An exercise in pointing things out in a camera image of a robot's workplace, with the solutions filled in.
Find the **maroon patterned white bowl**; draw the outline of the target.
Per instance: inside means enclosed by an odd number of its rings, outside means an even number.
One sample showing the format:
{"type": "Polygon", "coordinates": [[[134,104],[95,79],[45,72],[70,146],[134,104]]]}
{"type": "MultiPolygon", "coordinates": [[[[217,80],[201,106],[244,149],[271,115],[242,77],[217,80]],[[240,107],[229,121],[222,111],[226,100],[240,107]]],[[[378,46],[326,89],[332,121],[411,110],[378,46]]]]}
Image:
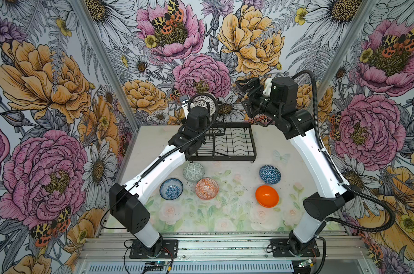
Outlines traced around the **maroon patterned white bowl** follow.
{"type": "Polygon", "coordinates": [[[214,116],[216,113],[217,101],[211,94],[197,94],[189,103],[190,108],[203,107],[209,111],[210,116],[214,116]]]}

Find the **black wire dish rack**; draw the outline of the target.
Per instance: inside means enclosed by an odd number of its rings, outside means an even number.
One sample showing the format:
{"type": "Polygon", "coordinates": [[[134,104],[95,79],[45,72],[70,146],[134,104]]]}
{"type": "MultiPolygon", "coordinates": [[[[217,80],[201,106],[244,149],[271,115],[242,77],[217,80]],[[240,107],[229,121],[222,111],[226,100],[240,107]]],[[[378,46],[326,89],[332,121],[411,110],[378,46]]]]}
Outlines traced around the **black wire dish rack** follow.
{"type": "Polygon", "coordinates": [[[251,124],[216,123],[205,134],[203,145],[189,158],[190,162],[250,162],[257,157],[251,124]]]}

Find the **blue floral bowl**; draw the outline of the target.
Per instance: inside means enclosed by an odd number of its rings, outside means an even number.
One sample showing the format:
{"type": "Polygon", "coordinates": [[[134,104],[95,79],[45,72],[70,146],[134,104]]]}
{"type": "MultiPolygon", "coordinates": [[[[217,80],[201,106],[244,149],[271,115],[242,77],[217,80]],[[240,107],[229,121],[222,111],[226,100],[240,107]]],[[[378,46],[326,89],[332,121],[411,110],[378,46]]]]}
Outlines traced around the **blue floral bowl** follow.
{"type": "Polygon", "coordinates": [[[177,178],[165,180],[160,186],[160,196],[165,200],[175,200],[184,191],[183,183],[177,178]]]}

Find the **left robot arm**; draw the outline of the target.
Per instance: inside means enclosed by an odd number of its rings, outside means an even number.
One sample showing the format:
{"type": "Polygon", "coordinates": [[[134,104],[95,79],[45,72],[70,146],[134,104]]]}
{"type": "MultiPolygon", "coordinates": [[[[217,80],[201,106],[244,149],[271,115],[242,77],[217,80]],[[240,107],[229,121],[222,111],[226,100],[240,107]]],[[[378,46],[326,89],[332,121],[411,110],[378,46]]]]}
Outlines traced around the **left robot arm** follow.
{"type": "Polygon", "coordinates": [[[163,152],[139,175],[110,188],[109,212],[154,256],[162,247],[162,235],[150,222],[145,204],[160,184],[201,147],[213,125],[210,110],[195,106],[186,114],[186,123],[169,140],[163,152]]]}

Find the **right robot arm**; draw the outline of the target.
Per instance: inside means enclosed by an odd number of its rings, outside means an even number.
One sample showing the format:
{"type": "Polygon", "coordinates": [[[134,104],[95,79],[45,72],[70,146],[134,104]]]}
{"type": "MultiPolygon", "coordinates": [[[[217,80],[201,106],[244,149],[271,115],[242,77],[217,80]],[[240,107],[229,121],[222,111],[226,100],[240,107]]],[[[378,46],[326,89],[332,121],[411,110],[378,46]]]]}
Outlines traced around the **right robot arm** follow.
{"type": "Polygon", "coordinates": [[[242,105],[250,117],[258,114],[272,119],[294,146],[309,170],[316,193],[303,201],[305,213],[282,247],[293,256],[301,256],[322,231],[329,215],[354,198],[345,186],[347,180],[334,165],[317,133],[318,117],[297,109],[298,84],[288,77],[276,77],[261,84],[257,77],[236,82],[248,98],[242,105]]]}

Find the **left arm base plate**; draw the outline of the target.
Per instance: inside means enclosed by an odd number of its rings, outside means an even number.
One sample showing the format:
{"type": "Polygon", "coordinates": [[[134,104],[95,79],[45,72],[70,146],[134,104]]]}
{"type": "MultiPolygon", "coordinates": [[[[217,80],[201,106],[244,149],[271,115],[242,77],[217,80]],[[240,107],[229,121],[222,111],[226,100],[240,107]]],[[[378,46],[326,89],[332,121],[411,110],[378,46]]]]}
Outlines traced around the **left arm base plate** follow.
{"type": "Polygon", "coordinates": [[[178,253],[178,240],[159,240],[151,248],[147,248],[139,240],[134,240],[130,248],[130,259],[175,259],[178,253]]]}

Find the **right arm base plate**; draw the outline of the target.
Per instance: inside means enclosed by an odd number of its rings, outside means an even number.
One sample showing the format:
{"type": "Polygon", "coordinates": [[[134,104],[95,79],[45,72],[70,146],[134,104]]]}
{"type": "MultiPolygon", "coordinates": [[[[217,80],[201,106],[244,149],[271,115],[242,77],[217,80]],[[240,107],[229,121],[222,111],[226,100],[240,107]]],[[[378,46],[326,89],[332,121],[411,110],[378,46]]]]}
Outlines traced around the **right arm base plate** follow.
{"type": "Polygon", "coordinates": [[[321,256],[315,239],[306,244],[294,239],[270,239],[270,248],[274,258],[317,258],[321,256]]]}

